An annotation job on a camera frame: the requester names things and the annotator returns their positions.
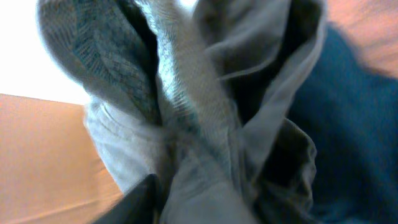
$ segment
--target dark blue fabric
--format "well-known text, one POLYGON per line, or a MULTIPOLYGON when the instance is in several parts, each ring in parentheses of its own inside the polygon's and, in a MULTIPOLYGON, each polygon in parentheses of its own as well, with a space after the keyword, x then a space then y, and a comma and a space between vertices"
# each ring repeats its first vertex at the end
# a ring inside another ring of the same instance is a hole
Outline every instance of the dark blue fabric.
POLYGON ((290 109, 317 147, 312 213, 320 220, 398 223, 398 81, 379 75, 329 28, 290 109))

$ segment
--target white surface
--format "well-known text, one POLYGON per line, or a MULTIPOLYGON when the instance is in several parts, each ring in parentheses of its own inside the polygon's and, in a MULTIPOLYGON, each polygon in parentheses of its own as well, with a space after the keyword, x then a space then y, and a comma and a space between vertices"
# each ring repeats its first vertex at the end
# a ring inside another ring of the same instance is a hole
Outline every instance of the white surface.
MULTIPOLYGON (((192 15, 197 0, 177 0, 192 15)), ((69 80, 43 47, 35 0, 0 1, 0 93, 85 104, 90 98, 69 80)))

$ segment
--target gray cloth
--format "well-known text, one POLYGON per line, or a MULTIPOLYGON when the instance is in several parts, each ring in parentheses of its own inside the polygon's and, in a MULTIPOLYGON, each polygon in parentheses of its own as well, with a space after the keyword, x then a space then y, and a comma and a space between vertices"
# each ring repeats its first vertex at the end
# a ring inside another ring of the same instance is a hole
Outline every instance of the gray cloth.
POLYGON ((166 223, 312 220, 315 147, 285 114, 320 55, 323 1, 202 0, 192 21, 171 0, 38 8, 49 52, 93 95, 85 124, 124 193, 155 174, 166 223))

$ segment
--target cloth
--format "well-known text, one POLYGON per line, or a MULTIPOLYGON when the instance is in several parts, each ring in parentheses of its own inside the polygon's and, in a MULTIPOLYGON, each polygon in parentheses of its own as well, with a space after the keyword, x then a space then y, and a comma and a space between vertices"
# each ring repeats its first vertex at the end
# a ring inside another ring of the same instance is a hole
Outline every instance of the cloth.
POLYGON ((311 213, 324 222, 397 223, 398 81, 361 67, 354 53, 329 28, 289 112, 317 146, 311 213))
POLYGON ((203 0, 192 22, 172 1, 38 8, 49 52, 93 95, 85 123, 116 183, 158 178, 160 222, 314 222, 315 146, 285 114, 320 55, 323 1, 203 0))

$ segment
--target garment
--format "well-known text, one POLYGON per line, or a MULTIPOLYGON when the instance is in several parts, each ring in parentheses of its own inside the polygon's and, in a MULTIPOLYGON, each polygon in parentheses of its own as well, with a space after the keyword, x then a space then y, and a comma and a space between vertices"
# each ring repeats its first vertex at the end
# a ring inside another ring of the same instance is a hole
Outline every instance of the garment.
POLYGON ((289 112, 317 146, 312 213, 324 222, 397 223, 398 81, 363 68, 354 53, 329 28, 289 112))
POLYGON ((285 114, 325 12, 203 0, 190 22, 166 0, 43 0, 38 15, 49 52, 93 95, 85 123, 121 190, 159 181, 160 222, 312 223, 316 150, 285 114))

